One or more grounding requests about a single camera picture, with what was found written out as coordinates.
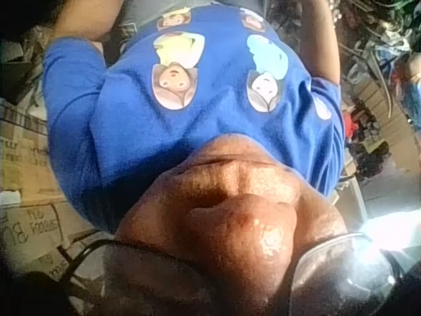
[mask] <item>shirt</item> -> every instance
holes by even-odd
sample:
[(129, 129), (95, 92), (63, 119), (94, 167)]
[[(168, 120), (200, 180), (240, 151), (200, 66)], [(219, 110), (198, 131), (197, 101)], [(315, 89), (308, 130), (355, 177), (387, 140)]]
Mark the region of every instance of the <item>shirt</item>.
[(43, 94), (59, 184), (109, 232), (160, 173), (222, 134), (251, 137), (324, 195), (343, 166), (339, 86), (311, 77), (246, 9), (166, 14), (109, 68), (90, 42), (57, 39), (46, 52)]

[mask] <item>light blue cartoon figure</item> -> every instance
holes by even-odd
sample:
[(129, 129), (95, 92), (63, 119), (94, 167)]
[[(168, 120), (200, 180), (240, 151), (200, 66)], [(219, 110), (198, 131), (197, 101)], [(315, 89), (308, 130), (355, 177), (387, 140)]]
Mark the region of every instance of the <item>light blue cartoon figure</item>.
[(247, 96), (257, 111), (270, 112), (281, 96), (282, 80), (288, 71), (288, 56), (261, 35), (250, 35), (247, 46), (256, 64), (256, 70), (249, 73), (247, 80)]

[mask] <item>shirt sleeve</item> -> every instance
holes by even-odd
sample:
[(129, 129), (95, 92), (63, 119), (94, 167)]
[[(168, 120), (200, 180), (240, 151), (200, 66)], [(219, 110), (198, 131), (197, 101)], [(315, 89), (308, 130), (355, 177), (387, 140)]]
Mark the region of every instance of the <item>shirt sleeve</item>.
[(310, 92), (317, 115), (330, 123), (329, 132), (318, 141), (319, 157), (313, 166), (320, 186), (319, 191), (328, 196), (335, 188), (341, 175), (345, 151), (345, 125), (341, 111), (341, 89), (323, 78), (312, 78)]
[(106, 71), (102, 54), (88, 41), (61, 38), (44, 60), (43, 95), (47, 108), (49, 154), (59, 184), (75, 209), (96, 226), (106, 224), (91, 210), (99, 192), (95, 146), (89, 121)]

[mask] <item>eyeglass frame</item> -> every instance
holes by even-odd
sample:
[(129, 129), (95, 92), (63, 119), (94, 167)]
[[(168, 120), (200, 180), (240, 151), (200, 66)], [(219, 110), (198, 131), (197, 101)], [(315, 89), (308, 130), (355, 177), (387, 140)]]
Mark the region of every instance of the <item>eyeglass frame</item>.
[[(292, 295), (292, 288), (293, 288), (293, 279), (294, 279), (295, 273), (297, 272), (297, 268), (300, 264), (300, 261), (302, 259), (310, 256), (314, 252), (317, 252), (321, 248), (325, 248), (329, 246), (329, 244), (334, 244), (334, 243), (340, 242), (341, 240), (346, 240), (346, 239), (351, 240), (353, 238), (363, 238), (367, 242), (370, 242), (375, 245), (373, 240), (370, 237), (368, 237), (366, 234), (361, 233), (361, 232), (351, 232), (347, 234), (340, 234), (338, 236), (331, 237), (327, 240), (317, 242), (315, 243), (315, 245), (309, 246), (301, 250), (299, 255), (294, 255), (285, 273), (282, 284), (280, 285), (280, 288), (278, 290), (280, 295), (277, 295), (278, 299), (276, 301), (280, 303), (276, 306), (273, 306), (272, 308), (273, 315), (291, 315), (291, 307), (292, 307), (291, 295)], [(119, 240), (111, 240), (111, 239), (97, 240), (97, 241), (92, 242), (90, 245), (86, 246), (84, 250), (81, 253), (79, 253), (70, 262), (67, 270), (65, 271), (65, 273), (63, 274), (59, 282), (63, 284), (65, 287), (71, 284), (70, 282), (71, 278), (74, 276), (74, 273), (80, 267), (80, 265), (86, 260), (86, 258), (88, 258), (89, 255), (91, 255), (93, 252), (95, 252), (96, 250), (104, 246), (117, 246), (117, 247), (130, 248), (135, 251), (148, 252), (166, 260), (175, 261), (181, 265), (185, 265), (186, 267), (192, 269), (198, 275), (202, 276), (207, 283), (213, 285), (212, 282), (209, 280), (209, 277), (207, 276), (207, 274), (198, 266), (193, 264), (192, 262), (178, 259), (172, 255), (168, 255), (167, 253), (164, 253), (163, 251), (156, 250), (144, 244), (138, 244), (134, 246), (129, 243), (121, 242)], [(395, 279), (395, 284), (393, 285), (393, 288), (391, 289), (385, 301), (378, 306), (378, 308), (372, 313), (372, 315), (376, 314), (382, 308), (382, 306), (387, 302), (389, 296), (393, 293), (394, 289), (399, 287), (399, 285), (402, 282), (403, 274), (404, 274), (403, 269), (400, 266), (399, 262), (391, 254), (390, 251), (383, 250), (380, 248), (378, 248), (378, 250), (386, 258), (387, 262), (390, 264), (391, 273), (392, 273), (393, 278)]]

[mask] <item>forearm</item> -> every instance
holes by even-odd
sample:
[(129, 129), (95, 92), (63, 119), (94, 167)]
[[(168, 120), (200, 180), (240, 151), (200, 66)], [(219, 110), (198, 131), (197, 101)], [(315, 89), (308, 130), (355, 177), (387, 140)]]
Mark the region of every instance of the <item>forearm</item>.
[(301, 0), (301, 3), (301, 60), (312, 76), (339, 84), (339, 49), (328, 2)]
[(122, 4), (123, 0), (67, 0), (54, 27), (54, 38), (99, 41), (111, 30)]

